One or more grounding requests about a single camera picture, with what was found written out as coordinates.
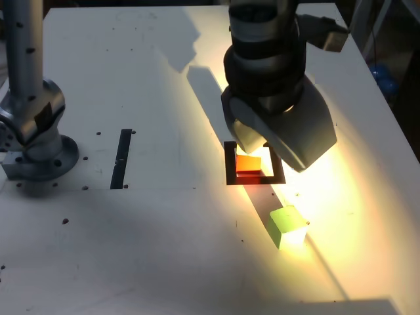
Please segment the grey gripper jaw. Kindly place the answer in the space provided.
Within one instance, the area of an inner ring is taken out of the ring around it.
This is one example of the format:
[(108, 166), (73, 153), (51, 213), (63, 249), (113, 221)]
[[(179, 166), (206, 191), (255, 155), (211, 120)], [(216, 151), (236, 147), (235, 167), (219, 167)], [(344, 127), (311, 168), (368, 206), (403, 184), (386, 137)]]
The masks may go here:
[(233, 95), (230, 87), (221, 94), (224, 118), (230, 134), (247, 154), (260, 148), (266, 139), (254, 130), (256, 113), (243, 100)]
[(265, 136), (276, 155), (297, 172), (308, 169), (337, 141), (329, 108), (306, 77), (300, 100), (290, 110), (269, 115)]

